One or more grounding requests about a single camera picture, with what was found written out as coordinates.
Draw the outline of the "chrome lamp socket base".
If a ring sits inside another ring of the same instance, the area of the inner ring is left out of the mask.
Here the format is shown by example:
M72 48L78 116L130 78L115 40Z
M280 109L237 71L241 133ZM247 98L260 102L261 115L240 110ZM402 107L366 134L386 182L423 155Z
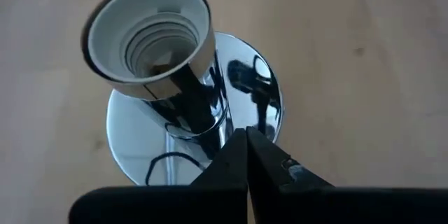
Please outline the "chrome lamp socket base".
M113 88L108 144L139 186L191 183L238 128L278 139L275 73L252 45L214 30L207 0L103 0L81 48Z

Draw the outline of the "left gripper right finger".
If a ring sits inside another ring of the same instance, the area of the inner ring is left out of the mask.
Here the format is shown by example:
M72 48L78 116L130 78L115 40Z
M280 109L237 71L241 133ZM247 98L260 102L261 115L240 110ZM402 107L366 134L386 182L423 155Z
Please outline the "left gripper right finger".
M448 188L338 187L246 128L257 224L448 224Z

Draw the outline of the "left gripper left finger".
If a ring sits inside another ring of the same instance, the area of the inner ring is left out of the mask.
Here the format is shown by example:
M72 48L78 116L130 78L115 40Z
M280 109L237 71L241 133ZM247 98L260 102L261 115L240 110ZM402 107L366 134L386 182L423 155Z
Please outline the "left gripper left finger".
M99 188L73 203L69 224L247 224L247 150L236 129L191 184Z

